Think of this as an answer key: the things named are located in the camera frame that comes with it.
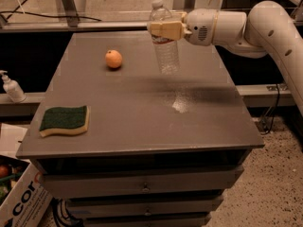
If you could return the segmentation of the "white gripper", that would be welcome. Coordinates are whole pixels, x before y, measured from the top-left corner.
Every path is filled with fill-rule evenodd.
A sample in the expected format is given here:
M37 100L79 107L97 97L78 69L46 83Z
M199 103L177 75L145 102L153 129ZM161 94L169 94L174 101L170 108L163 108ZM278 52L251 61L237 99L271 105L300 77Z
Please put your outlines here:
M188 15L185 11L173 11L172 21L148 22L147 30L154 36L174 41L186 37L190 44L208 46L212 44L216 17L215 9L195 9Z

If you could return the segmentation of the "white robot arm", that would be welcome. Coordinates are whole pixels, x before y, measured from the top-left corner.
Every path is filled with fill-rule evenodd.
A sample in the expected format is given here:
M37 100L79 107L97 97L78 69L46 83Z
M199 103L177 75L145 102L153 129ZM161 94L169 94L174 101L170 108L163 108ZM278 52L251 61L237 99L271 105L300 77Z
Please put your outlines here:
M263 1L249 13L195 9L168 20L150 21L147 30L173 41L218 45L247 58L269 55L303 114L303 39L280 4Z

